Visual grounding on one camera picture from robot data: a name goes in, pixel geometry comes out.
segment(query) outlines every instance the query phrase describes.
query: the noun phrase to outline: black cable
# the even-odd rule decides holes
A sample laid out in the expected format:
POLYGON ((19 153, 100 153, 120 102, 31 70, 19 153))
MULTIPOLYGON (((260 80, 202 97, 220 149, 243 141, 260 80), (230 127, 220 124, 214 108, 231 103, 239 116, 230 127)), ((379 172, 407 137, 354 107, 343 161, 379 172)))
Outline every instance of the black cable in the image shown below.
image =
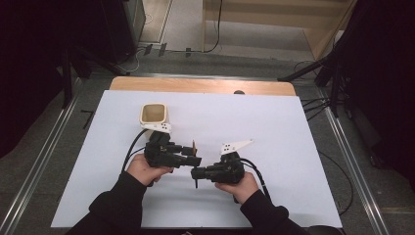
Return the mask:
POLYGON ((259 172, 259 170, 257 169, 256 165, 254 165, 253 162, 251 162, 251 161, 249 161, 247 159, 238 159, 238 161, 242 162, 243 164, 244 164, 244 162, 245 163, 248 163, 248 164, 244 164, 244 165, 252 168, 255 171, 255 173, 258 176, 258 179, 260 181, 260 184, 262 186, 263 193, 269 199, 269 201, 272 203, 271 196, 269 195, 268 189, 266 188, 265 182, 264 182, 264 180, 262 178, 262 174, 259 172))
POLYGON ((314 102, 316 102, 316 101, 329 101, 329 98, 319 98, 319 99, 301 100, 301 101, 302 101, 302 102, 307 101, 307 103, 305 103, 305 104, 303 104, 303 105, 302 105, 303 107, 305 107, 305 106, 307 106, 307 105, 309 105, 309 104, 312 104, 312 103, 314 103, 314 102))
POLYGON ((128 157, 129 159, 131 159, 131 157, 133 156, 133 155, 135 155, 135 154, 137 154, 138 152, 140 152, 140 151, 142 151, 143 149, 145 149, 146 147, 143 147, 143 148, 140 148, 140 149, 138 149, 138 150, 136 150, 136 151, 134 151, 134 152, 132 152, 132 154, 130 154, 130 156, 128 157))
POLYGON ((314 63, 313 61, 301 61, 301 62, 298 62, 298 63, 296 63, 296 65, 293 68, 294 73, 297 72, 297 66, 299 66, 299 65, 301 65, 303 63, 307 63, 307 62, 314 63))
POLYGON ((351 180, 350 180, 350 178, 348 177, 348 175, 347 175, 347 173, 345 172, 345 170, 338 164, 338 163, 336 163, 336 161, 334 161, 332 158, 330 158, 328 155, 326 155, 325 153, 323 153, 323 152, 321 152, 321 151, 319 151, 319 150, 317 150, 317 152, 319 153, 319 154, 321 154, 322 156, 324 156, 324 157, 326 157, 328 160, 330 160, 333 164, 335 164, 341 171, 342 171, 342 173, 345 175, 345 177, 346 177, 346 179, 347 179, 347 182, 348 182, 348 184, 350 185, 350 201, 348 202, 348 205, 347 205, 347 207, 342 211, 342 212, 340 212, 339 213, 339 216, 342 216, 345 212, 347 212, 349 209, 350 209, 350 207, 351 207, 351 204, 353 204, 353 200, 354 200, 354 189, 353 189, 353 184, 351 183, 351 180))
POLYGON ((217 19, 217 40, 216 40, 216 44, 214 44, 213 48, 211 48, 210 50, 207 51, 168 51, 169 53, 209 53, 212 52, 214 49, 216 49, 217 45, 219 44, 219 39, 220 39, 220 19, 222 16, 222 5, 223 5, 223 0, 220 0, 220 7, 219 7, 219 17, 217 19))
POLYGON ((137 135, 137 137, 135 137, 135 139, 134 139, 134 141, 132 142, 132 144, 131 144, 131 146, 130 146, 130 148, 129 148, 129 150, 128 150, 128 153, 127 153, 127 156, 125 157, 125 161, 124 161, 124 164, 122 165, 122 169, 121 169, 121 173, 123 173, 124 171, 125 171, 125 167, 127 166, 127 164, 128 164, 128 160, 130 159, 130 157, 131 157, 131 151, 132 151, 132 149, 134 148, 134 145, 135 145, 135 143, 137 143, 137 141, 138 141, 138 139, 147 131, 147 130, 149 130, 149 129, 143 129, 138 135, 137 135))
POLYGON ((222 5, 223 5, 223 0, 220 0, 219 17, 217 19, 217 40, 216 40, 216 44, 214 44, 213 48, 211 48, 208 51, 205 51, 204 53, 209 53, 209 52, 213 51, 217 47, 217 44, 219 44, 219 38, 220 38, 220 18, 222 16, 222 5))
POLYGON ((305 113, 308 113, 308 112, 313 111, 313 110, 315 110, 315 109, 318 109, 318 108, 320 108, 320 107, 324 107, 324 108, 326 108, 326 107, 328 107, 328 106, 330 106, 330 102, 324 102, 324 103, 322 103, 322 104, 320 104, 320 105, 317 105, 317 106, 314 106, 314 107, 311 107, 311 108, 308 108, 308 109, 304 109, 304 112, 305 112, 305 113))
POLYGON ((318 111, 317 113, 315 113, 314 115, 312 115, 311 117, 309 117, 309 118, 307 119, 307 121, 310 121, 311 119, 315 118, 318 114, 320 114, 321 112, 323 112, 323 111, 324 111, 327 107, 328 107, 328 106, 325 106, 325 107, 321 108, 321 110, 320 110, 320 111, 318 111))
POLYGON ((139 53, 140 51, 138 49, 143 48, 145 49, 146 47, 144 46, 138 46, 135 48, 134 53, 129 54, 123 61, 116 63, 116 66, 122 65, 124 64, 126 61, 128 61, 131 57, 135 56, 137 53, 139 53))
MULTIPOLYGON (((214 31, 218 34, 219 33, 219 30, 217 30, 217 27, 216 27, 216 22, 215 21, 213 21, 213 27, 214 27, 214 31)), ((218 51, 218 52, 216 52, 216 54, 219 54, 221 51, 222 51, 222 45, 220 45, 220 44, 218 44, 218 46, 220 46, 220 50, 218 51)))

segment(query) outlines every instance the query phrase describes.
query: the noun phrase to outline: power cord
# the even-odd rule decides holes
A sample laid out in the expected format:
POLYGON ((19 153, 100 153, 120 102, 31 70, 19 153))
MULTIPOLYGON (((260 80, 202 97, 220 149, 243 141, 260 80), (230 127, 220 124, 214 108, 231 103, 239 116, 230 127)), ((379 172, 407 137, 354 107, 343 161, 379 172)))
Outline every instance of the power cord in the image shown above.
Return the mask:
POLYGON ((140 149, 138 149, 138 150, 136 150, 136 151, 134 151, 134 152, 132 152, 131 154, 130 154, 130 156, 129 156, 129 159, 131 159, 131 157, 133 157, 135 154, 137 154, 138 152, 140 152, 140 151, 142 151, 142 150, 144 150, 146 147, 142 147, 142 148, 140 148, 140 149))
MULTIPOLYGON (((315 114, 313 114, 311 117, 308 117, 307 118, 307 121, 309 121, 309 120, 311 120, 311 119, 313 119, 313 118, 315 118, 317 115, 319 115, 321 112, 323 112, 326 108, 328 108, 328 107, 330 107, 330 105, 331 105, 331 100, 330 99, 328 99, 328 98, 319 98, 319 99, 312 99, 312 100, 301 100, 302 102, 304 102, 304 101, 307 101, 307 103, 305 103, 304 105, 302 105, 304 108, 306 107, 306 106, 308 106, 308 105, 310 105, 310 104, 312 104, 312 103, 314 103, 314 102, 317 102, 317 101, 323 101, 323 103, 321 103, 321 104, 319 104, 319 105, 317 105, 317 106, 314 106, 314 107, 311 107, 311 108, 307 108, 307 109, 304 109, 304 112, 305 113, 308 113, 308 112, 311 112, 311 111, 314 111, 314 110, 316 110, 316 109, 320 109, 317 113, 315 113, 315 114)), ((343 100, 339 100, 338 101, 338 105, 342 105, 344 103, 344 101, 343 100)))
POLYGON ((122 64, 124 64, 126 61, 128 61, 133 55, 136 55, 137 54, 137 52, 140 52, 140 50, 139 49, 146 49, 146 47, 144 47, 144 46, 139 46, 139 47, 137 47, 136 49, 135 49, 135 53, 131 53, 130 55, 128 55, 123 61, 121 61, 121 62, 119 62, 119 63, 117 63, 117 64, 115 64, 115 66, 119 66, 119 65, 122 65, 122 64))
POLYGON ((151 23, 153 21, 153 16, 152 15, 146 13, 146 17, 147 16, 149 16, 151 19, 148 22, 145 22, 144 24, 149 24, 149 23, 151 23))
POLYGON ((135 53, 135 60, 136 60, 136 62, 137 62, 137 66, 133 69, 133 70, 128 70, 128 69, 125 69, 125 68, 123 68, 123 67, 121 67, 121 66, 119 66, 119 65, 116 65, 116 67, 117 68, 119 68, 120 70, 122 70, 122 71, 127 71, 127 72, 134 72, 134 71, 137 71, 139 68, 140 68, 140 63, 139 63, 139 60, 138 60, 138 53, 140 53, 140 52, 142 52, 142 51, 145 51, 145 49, 140 49, 140 50, 138 50, 136 53, 135 53))
POLYGON ((346 179, 347 179, 347 182, 348 182, 348 185, 350 186, 350 200, 348 201, 348 204, 347 204, 347 206, 346 206, 346 208, 342 211, 342 212, 340 212, 339 213, 339 216, 342 216, 345 212, 347 212, 349 209, 350 209, 350 207, 351 207, 351 205, 353 204, 353 200, 354 200, 354 189, 353 189, 353 184, 351 183, 351 180, 350 180, 350 178, 348 177, 348 175, 347 175, 347 173, 346 173, 346 171, 338 164, 338 163, 336 163, 336 161, 334 161, 332 158, 330 158, 328 155, 326 155, 325 153, 323 153, 323 152, 321 152, 321 151, 319 151, 319 150, 317 150, 317 152, 320 154, 320 155, 322 155, 322 156, 324 156, 324 157, 326 157, 328 160, 330 160, 333 164, 335 164, 341 171, 342 171, 342 173, 345 175, 345 177, 346 177, 346 179))
POLYGON ((223 0, 220 0, 220 6, 219 6, 219 17, 217 19, 217 39, 216 39, 216 43, 214 44, 214 46, 207 51, 168 51, 169 53, 186 53, 186 54, 192 54, 192 53, 210 53, 212 52, 214 49, 216 49, 217 45, 219 44, 219 40, 220 40, 220 19, 222 16, 222 5, 223 5, 223 0))
POLYGON ((262 174, 259 172, 259 170, 256 167, 256 165, 254 165, 253 162, 251 162, 251 161, 249 161, 247 159, 238 159, 238 161, 240 161, 241 163, 243 163, 243 165, 246 165, 246 166, 252 168, 255 171, 255 173, 258 176, 258 179, 260 181, 260 184, 262 186, 263 193, 265 194, 266 198, 268 198, 268 200, 272 203, 271 196, 269 195, 268 189, 266 188, 266 185, 265 185, 265 181, 263 180, 262 174))
MULTIPOLYGON (((214 31, 216 32, 216 34, 217 34, 217 40, 219 40, 219 30, 218 30, 218 28, 217 28, 217 26, 216 26, 216 21, 213 21, 213 27, 214 27, 214 31)), ((220 46, 220 50, 218 51, 218 52, 216 52, 216 54, 219 54, 221 51, 222 51, 222 45, 220 45, 220 44, 218 44, 218 46, 220 46)))

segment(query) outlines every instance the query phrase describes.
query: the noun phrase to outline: black curtain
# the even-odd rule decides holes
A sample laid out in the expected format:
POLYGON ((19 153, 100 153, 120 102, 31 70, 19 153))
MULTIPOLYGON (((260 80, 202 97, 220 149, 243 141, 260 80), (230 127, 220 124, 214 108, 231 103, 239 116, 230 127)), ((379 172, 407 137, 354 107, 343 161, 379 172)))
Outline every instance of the black curtain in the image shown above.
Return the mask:
POLYGON ((415 2, 358 1, 362 9, 338 55, 346 94, 381 137, 372 152, 415 182, 415 2))
POLYGON ((62 25, 55 4, 0 2, 0 158, 63 88, 56 70, 62 61, 62 25))

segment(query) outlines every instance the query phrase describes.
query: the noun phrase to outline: black sleeve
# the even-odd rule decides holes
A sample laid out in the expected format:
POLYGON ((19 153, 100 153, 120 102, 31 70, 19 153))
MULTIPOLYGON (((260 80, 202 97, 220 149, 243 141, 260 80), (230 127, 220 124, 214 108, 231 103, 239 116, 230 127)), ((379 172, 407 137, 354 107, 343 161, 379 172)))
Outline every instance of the black sleeve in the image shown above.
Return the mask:
POLYGON ((253 235, 302 235, 308 234, 303 228, 288 218, 288 210, 274 207, 272 203, 257 190, 241 206, 241 212, 253 226, 253 235))
POLYGON ((138 234, 147 187, 124 171, 109 192, 99 195, 67 234, 138 234))

